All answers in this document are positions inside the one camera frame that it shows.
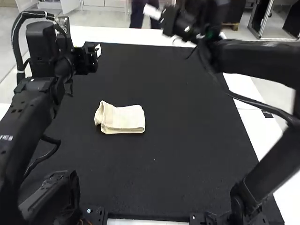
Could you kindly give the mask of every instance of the metal frame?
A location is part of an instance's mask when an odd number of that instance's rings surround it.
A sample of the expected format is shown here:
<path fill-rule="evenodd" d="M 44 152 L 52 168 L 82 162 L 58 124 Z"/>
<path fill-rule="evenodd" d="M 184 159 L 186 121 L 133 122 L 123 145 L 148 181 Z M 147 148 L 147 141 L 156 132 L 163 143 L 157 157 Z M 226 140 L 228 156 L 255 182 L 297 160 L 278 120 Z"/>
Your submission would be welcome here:
<path fill-rule="evenodd" d="M 268 7 L 267 7 L 267 10 L 266 10 L 266 13 L 263 17 L 263 21 L 262 21 L 262 24 L 261 24 L 261 28 L 259 30 L 259 32 L 257 33 L 256 30 L 254 30 L 252 28 L 252 22 L 253 22 L 253 17 L 255 15 L 255 12 L 256 12 L 256 8 L 257 8 L 257 5 L 259 4 L 259 1 L 256 1 L 254 3 L 254 6 L 253 6 L 253 10 L 252 10 L 252 13 L 251 13 L 251 17 L 250 17 L 250 20 L 249 20 L 249 23 L 248 23 L 248 29 L 250 30 L 250 32 L 259 40 L 264 40 L 264 41 L 297 41 L 300 37 L 300 34 L 298 35 L 298 38 L 272 38 L 272 37 L 262 37 L 263 36 L 263 31 L 266 27 L 266 24 L 267 24 L 267 20 L 269 18 L 269 14 L 272 10 L 272 6 L 273 6 L 273 3 L 274 3 L 274 0 L 270 0 L 269 1 L 269 4 L 268 4 Z"/>

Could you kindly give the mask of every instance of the dark pants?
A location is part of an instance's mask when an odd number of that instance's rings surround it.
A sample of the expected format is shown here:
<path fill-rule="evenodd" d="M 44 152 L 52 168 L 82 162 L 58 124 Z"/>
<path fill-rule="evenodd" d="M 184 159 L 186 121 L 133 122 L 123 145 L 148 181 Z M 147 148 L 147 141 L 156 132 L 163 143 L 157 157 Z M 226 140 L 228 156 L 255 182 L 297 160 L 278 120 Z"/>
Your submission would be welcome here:
<path fill-rule="evenodd" d="M 130 17 L 130 28 L 142 28 L 144 14 L 144 7 L 149 5 L 159 8 L 158 0 L 132 0 L 132 13 Z M 151 19 L 151 29 L 160 29 L 160 22 Z"/>

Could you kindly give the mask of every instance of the white cabinet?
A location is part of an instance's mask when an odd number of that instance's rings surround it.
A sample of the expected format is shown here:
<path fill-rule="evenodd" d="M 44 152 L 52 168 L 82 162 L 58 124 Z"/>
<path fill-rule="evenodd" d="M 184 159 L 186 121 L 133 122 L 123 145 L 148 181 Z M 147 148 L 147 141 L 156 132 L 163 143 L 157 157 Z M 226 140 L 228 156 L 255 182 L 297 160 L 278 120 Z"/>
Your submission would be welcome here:
<path fill-rule="evenodd" d="M 104 0 L 83 0 L 85 6 L 104 6 Z"/>
<path fill-rule="evenodd" d="M 60 0 L 60 1 L 38 1 L 38 0 L 15 0 L 19 12 L 28 9 L 29 7 L 38 4 L 38 8 L 62 9 L 64 14 L 71 12 L 80 7 L 80 0 Z"/>
<path fill-rule="evenodd" d="M 38 0 L 15 0 L 15 2 L 18 6 L 19 12 L 22 12 L 29 7 L 37 4 Z"/>
<path fill-rule="evenodd" d="M 104 0 L 104 4 L 106 7 L 124 7 L 125 0 Z"/>

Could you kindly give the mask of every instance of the folded cloth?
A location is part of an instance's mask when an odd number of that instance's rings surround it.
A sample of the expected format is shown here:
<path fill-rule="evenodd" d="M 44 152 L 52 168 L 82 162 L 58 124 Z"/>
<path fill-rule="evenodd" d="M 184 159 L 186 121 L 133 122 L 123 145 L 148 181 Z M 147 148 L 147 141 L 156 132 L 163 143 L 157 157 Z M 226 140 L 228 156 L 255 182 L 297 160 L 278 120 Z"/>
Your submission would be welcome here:
<path fill-rule="evenodd" d="M 105 101 L 95 113 L 95 125 L 101 124 L 105 134 L 143 133 L 145 131 L 145 113 L 140 105 L 115 107 Z"/>

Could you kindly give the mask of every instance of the white table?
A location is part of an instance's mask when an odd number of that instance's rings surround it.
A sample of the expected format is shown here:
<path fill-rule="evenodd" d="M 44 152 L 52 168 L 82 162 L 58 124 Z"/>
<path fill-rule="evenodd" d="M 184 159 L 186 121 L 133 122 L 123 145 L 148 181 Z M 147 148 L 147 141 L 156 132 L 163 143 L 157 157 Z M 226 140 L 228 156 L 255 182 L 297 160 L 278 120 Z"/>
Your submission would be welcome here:
<path fill-rule="evenodd" d="M 82 46 L 85 41 L 108 42 L 135 45 L 158 45 L 158 46 L 183 46 L 194 47 L 192 43 L 174 41 L 174 38 L 162 36 L 161 30 L 140 30 L 127 28 L 100 28 L 71 26 L 71 37 L 75 46 Z M 15 87 L 16 68 L 0 83 L 0 118 L 9 108 L 13 89 Z M 244 96 L 263 101 L 262 96 L 256 89 L 250 77 L 236 74 L 224 74 L 229 88 Z M 265 118 L 262 111 L 253 106 L 235 101 L 240 117 L 244 123 L 250 141 L 259 160 L 269 151 L 273 144 L 279 139 L 282 131 L 274 118 Z M 298 203 L 300 202 L 300 173 L 295 175 L 284 184 L 275 194 L 286 225 L 300 224 L 298 216 Z M 184 224 L 166 221 L 141 221 L 141 220 L 119 220 L 109 219 L 109 225 L 176 225 Z"/>

